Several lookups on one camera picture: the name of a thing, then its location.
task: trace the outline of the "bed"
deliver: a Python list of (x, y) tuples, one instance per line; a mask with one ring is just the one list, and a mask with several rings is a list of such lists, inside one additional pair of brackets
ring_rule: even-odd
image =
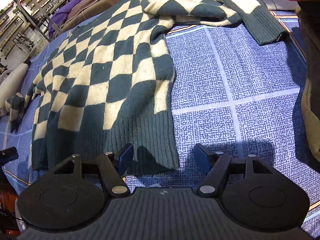
[[(271, 13), (290, 33), (286, 41), (259, 46), (242, 24), (179, 26), (167, 33), (177, 72), (171, 107), (180, 168), (153, 176), (127, 176), (125, 181), (131, 190), (151, 185), (197, 187), (205, 175), (193, 158), (196, 143), (232, 157), (257, 154), (307, 192), (311, 206), (302, 228), (315, 237), (320, 235), (320, 165), (308, 149), (300, 108), (305, 47), (295, 13)], [(32, 59), (22, 94), (67, 36), (63, 33)], [(0, 148), (15, 146), (19, 153), (3, 168), (18, 194), (44, 174), (32, 171), (31, 165), (37, 104), (38, 99), (31, 103), (17, 133), (8, 131), (8, 117), (0, 119)], [(229, 178), (229, 183), (236, 179)]]

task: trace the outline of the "purple garment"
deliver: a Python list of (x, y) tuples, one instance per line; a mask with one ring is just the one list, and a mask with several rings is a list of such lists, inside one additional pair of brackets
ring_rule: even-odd
[[(78, 3), (80, 3), (81, 0), (71, 0), (66, 5), (64, 5), (62, 8), (60, 8), (55, 14), (52, 16), (51, 20), (56, 23), (56, 25), (60, 25), (61, 23), (65, 22), (65, 20), (68, 17), (69, 12), (72, 10), (74, 6), (76, 6)], [(55, 30), (52, 27), (51, 23), (49, 23), (49, 39), (53, 39), (53, 34)]]

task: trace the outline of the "blue bedsheet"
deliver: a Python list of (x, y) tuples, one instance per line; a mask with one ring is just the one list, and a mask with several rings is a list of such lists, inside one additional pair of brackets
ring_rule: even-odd
[[(273, 14), (291, 32), (287, 41), (258, 46), (243, 25), (179, 26), (166, 35), (177, 72), (171, 107), (181, 168), (154, 176), (129, 176), (126, 183), (132, 190), (156, 183), (162, 187), (197, 187), (204, 174), (193, 158), (196, 143), (233, 157), (257, 154), (307, 192), (312, 206), (302, 227), (318, 236), (320, 165), (308, 150), (300, 109), (306, 76), (303, 40), (293, 12)], [(23, 94), (66, 35), (33, 59)], [(0, 148), (16, 146), (19, 153), (18, 160), (5, 166), (18, 193), (39, 175), (30, 169), (36, 106), (37, 100), (28, 109), (18, 133), (8, 133), (8, 119), (0, 119)], [(239, 177), (230, 178), (230, 183), (235, 179)]]

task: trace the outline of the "checkered sweater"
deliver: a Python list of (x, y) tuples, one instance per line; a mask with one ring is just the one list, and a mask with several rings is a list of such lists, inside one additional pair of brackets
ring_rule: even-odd
[(75, 28), (25, 97), (27, 106), (41, 95), (33, 168), (52, 168), (73, 153), (93, 158), (128, 142), (135, 148), (130, 174), (178, 168), (170, 110), (175, 71), (164, 32), (175, 24), (240, 22), (260, 45), (284, 33), (258, 0), (120, 0)]

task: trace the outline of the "metal screw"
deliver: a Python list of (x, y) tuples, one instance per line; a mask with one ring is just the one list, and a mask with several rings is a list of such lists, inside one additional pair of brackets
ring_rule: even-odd
[(115, 186), (112, 188), (114, 194), (123, 194), (126, 193), (128, 189), (125, 186)]
[(215, 189), (215, 187), (212, 187), (212, 186), (209, 186), (209, 185), (204, 185), (204, 186), (201, 186), (199, 190), (202, 193), (210, 194), (210, 193), (215, 192), (216, 189)]

